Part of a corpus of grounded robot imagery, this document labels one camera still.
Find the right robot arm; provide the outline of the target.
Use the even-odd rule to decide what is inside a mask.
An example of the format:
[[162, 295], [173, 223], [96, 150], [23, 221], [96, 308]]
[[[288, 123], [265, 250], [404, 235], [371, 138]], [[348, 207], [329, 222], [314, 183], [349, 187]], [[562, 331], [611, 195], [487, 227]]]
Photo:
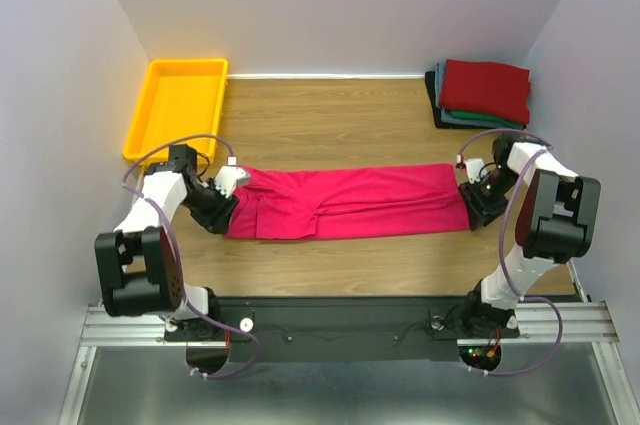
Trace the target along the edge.
[[515, 308], [548, 271], [589, 250], [601, 183], [562, 165], [538, 136], [495, 130], [493, 168], [458, 153], [467, 179], [458, 187], [472, 230], [499, 220], [499, 263], [467, 294], [460, 311], [471, 337], [514, 330]]

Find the pink t shirt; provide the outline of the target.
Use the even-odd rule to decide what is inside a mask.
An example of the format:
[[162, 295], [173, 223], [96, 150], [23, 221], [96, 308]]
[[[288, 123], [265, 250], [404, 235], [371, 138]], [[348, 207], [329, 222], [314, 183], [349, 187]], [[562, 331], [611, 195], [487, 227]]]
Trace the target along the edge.
[[251, 168], [231, 239], [336, 240], [468, 231], [446, 163], [323, 171]]

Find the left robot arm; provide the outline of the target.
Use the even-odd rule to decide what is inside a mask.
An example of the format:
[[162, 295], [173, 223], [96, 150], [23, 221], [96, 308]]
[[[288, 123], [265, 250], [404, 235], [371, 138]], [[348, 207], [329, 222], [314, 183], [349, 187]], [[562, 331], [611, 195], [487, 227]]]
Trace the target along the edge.
[[141, 186], [131, 190], [126, 217], [95, 239], [102, 302], [111, 317], [155, 315], [170, 331], [188, 324], [199, 338], [210, 339], [230, 328], [222, 324], [215, 292], [186, 283], [171, 224], [184, 207], [207, 232], [226, 234], [239, 203], [235, 193], [250, 174], [230, 155], [215, 177], [203, 179], [195, 148], [177, 141], [166, 148], [167, 159], [149, 164]]

